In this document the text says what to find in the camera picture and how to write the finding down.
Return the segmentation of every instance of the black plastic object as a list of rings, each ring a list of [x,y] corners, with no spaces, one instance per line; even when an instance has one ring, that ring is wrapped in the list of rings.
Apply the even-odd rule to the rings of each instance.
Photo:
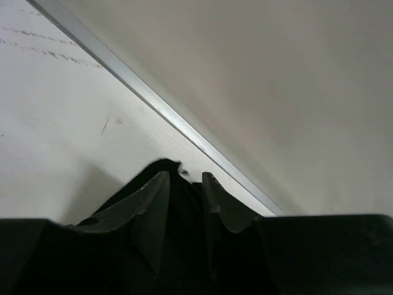
[[[390,217],[264,218],[179,165],[150,164],[76,226],[0,220],[0,294],[393,294]]]

